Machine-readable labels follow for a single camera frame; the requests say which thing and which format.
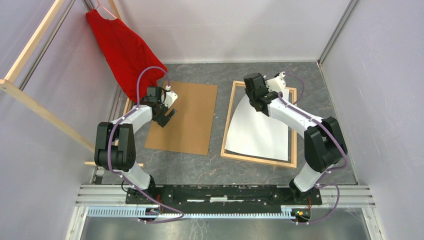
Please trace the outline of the brown cardboard backing board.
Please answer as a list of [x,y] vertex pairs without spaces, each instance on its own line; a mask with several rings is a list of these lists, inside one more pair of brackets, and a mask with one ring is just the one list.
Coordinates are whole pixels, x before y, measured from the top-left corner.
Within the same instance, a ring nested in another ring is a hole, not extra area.
[[150,125],[144,147],[147,149],[207,155],[218,86],[174,81],[171,89],[178,95],[172,109],[176,113],[165,127]]

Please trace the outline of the wooden picture frame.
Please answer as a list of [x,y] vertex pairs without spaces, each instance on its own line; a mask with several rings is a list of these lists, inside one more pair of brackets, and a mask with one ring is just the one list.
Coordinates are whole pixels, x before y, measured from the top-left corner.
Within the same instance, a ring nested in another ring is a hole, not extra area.
[[249,105],[245,83],[232,84],[220,155],[276,167],[297,167],[297,133]]

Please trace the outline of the printed colour photo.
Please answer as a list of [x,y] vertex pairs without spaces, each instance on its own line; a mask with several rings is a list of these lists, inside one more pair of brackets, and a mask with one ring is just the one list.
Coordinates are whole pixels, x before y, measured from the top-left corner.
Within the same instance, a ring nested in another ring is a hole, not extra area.
[[229,122],[224,150],[226,152],[288,163],[289,127],[250,105],[247,95],[241,97]]

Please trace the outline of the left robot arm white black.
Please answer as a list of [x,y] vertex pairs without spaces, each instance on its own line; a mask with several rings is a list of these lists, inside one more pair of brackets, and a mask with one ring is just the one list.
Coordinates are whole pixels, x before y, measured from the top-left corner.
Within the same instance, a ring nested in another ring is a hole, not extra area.
[[176,110],[171,108],[178,95],[165,88],[149,86],[141,103],[133,106],[124,116],[111,122],[100,122],[96,130],[94,162],[98,167],[118,175],[130,188],[138,191],[145,204],[157,198],[154,179],[136,162],[135,133],[153,121],[165,127]]

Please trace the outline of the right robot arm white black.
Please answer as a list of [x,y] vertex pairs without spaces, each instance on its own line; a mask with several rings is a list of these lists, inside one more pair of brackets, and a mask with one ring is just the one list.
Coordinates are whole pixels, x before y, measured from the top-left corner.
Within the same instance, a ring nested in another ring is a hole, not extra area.
[[289,102],[283,94],[286,86],[285,72],[265,79],[261,73],[251,73],[243,78],[249,104],[267,117],[278,120],[295,130],[304,141],[305,164],[289,183],[289,199],[302,204],[309,191],[319,187],[325,174],[341,169],[348,163],[348,149],[339,122],[334,117],[322,118]]

